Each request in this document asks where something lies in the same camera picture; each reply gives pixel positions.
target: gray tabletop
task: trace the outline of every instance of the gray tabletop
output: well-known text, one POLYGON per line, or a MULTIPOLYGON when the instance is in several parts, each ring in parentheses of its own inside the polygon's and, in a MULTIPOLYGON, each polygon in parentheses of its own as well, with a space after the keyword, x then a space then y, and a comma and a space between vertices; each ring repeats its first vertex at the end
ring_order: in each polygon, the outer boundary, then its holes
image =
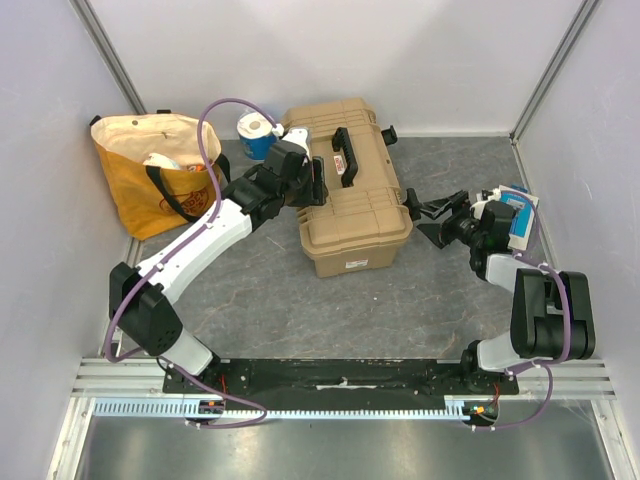
MULTIPOLYGON (((239 142, 223 152, 234 177, 252 165, 239 142)), ((507 138, 400 138, 389 152, 401 186, 423 201, 522 183, 507 138)), ((147 240, 143 256, 183 230, 147 240)), ((438 250, 414 230, 390 268, 319 279, 285 209, 208 267, 176 310, 223 357, 459 358, 511 314, 510 295, 478 280, 468 259, 459 242, 438 250)))

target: red logo on bag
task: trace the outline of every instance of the red logo on bag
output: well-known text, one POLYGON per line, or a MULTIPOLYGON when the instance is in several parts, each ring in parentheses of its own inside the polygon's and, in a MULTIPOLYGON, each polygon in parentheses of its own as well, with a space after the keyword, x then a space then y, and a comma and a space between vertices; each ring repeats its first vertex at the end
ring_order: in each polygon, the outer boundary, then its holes
MULTIPOLYGON (((209 203, 209 192, 207 191, 207 187, 204 187, 202 190, 198 190, 196 192, 191 192, 184 195, 174 195, 173 198, 178 200, 186 213, 195 216, 202 214, 203 210, 207 206, 207 203, 209 203)), ((176 213, 165 199, 162 199, 162 201, 160 202, 160 208, 165 213, 176 213)))

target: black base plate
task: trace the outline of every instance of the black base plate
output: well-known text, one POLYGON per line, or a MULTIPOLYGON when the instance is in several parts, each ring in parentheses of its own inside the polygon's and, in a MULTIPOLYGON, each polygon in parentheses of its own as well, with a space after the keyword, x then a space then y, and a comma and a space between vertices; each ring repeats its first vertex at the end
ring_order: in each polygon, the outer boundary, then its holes
MULTIPOLYGON (((164 393, 202 390, 169 370, 164 393)), ((518 384, 505 375, 476 372, 461 378, 459 363, 437 360, 231 359, 208 367, 200 380, 216 390, 264 405, 269 410, 415 410, 442 409, 445 395, 517 395, 518 384), (326 388, 375 386, 375 388, 326 388)), ((231 403, 229 410, 246 409, 231 403)))

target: tan plastic case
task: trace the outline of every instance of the tan plastic case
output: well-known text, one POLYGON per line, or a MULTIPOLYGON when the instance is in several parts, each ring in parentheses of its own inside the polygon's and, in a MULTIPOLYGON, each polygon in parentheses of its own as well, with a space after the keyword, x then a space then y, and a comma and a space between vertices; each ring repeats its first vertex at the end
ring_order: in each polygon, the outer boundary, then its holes
POLYGON ((327 203, 298 212, 302 248, 318 277, 390 266, 413 224, 373 109, 361 98, 296 107, 282 124, 309 128, 312 155, 324 159, 327 203), (351 187, 341 182, 344 154, 331 145, 338 127, 347 127, 358 163, 351 187))

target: case handle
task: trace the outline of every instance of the case handle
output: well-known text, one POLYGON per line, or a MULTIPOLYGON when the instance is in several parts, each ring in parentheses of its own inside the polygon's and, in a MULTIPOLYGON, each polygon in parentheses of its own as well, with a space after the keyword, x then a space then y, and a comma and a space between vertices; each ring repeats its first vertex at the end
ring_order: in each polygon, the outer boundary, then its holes
POLYGON ((344 152, 344 158, 347 165, 341 178, 342 186, 345 188, 353 187, 353 179, 358 173, 358 161, 356 160, 356 154, 353 151, 353 146, 351 145, 349 131, 345 127, 338 127, 336 133, 333 134, 333 138, 331 138, 331 147, 334 152, 338 152, 340 149, 344 152))

